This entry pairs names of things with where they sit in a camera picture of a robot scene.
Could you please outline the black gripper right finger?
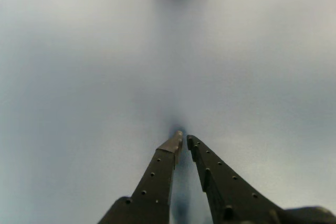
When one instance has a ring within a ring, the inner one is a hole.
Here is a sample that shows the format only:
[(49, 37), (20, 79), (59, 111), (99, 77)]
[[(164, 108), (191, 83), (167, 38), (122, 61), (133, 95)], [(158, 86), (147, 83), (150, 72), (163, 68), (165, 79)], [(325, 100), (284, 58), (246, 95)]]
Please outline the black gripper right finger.
[(213, 223), (288, 223), (284, 211), (240, 177), (205, 143), (187, 136)]

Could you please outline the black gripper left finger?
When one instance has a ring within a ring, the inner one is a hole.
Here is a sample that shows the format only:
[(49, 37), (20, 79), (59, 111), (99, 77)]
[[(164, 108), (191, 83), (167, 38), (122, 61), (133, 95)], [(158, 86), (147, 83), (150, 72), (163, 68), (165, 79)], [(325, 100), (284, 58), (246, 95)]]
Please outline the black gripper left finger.
[(160, 145), (130, 197), (121, 197), (100, 223), (169, 223), (173, 175), (183, 145), (176, 131)]

